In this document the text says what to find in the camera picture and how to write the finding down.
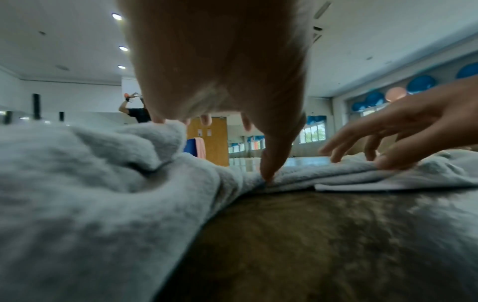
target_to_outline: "black shirt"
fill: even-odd
[[[136,118],[138,123],[147,123],[151,121],[148,111],[144,108],[129,108],[128,111],[128,115]]]

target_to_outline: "towel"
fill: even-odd
[[[204,139],[202,137],[196,137],[196,150],[198,152],[198,158],[206,159],[206,145],[204,144]]]
[[[115,132],[32,123],[0,128],[0,301],[150,301],[202,225],[243,194],[478,185],[474,152],[442,152],[406,172],[363,155],[256,172],[183,153],[185,126]]]

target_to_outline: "shiny floor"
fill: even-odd
[[[291,157],[287,159],[284,166],[323,166],[329,163],[328,157]],[[229,158],[229,166],[240,168],[245,172],[259,171],[260,158]]]

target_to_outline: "fingernail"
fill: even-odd
[[[373,161],[377,169],[386,169],[388,165],[388,158],[385,155],[379,156]]]

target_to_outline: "person in black shirt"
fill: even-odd
[[[149,116],[148,109],[146,108],[146,105],[144,104],[144,100],[142,97],[140,97],[140,99],[141,99],[141,102],[143,103],[143,108],[127,108],[126,105],[128,104],[129,100],[139,95],[137,93],[134,93],[131,96],[128,94],[125,94],[124,96],[125,96],[124,102],[118,108],[120,112],[126,113],[127,115],[136,118],[138,123],[147,123],[151,121],[151,117]]]

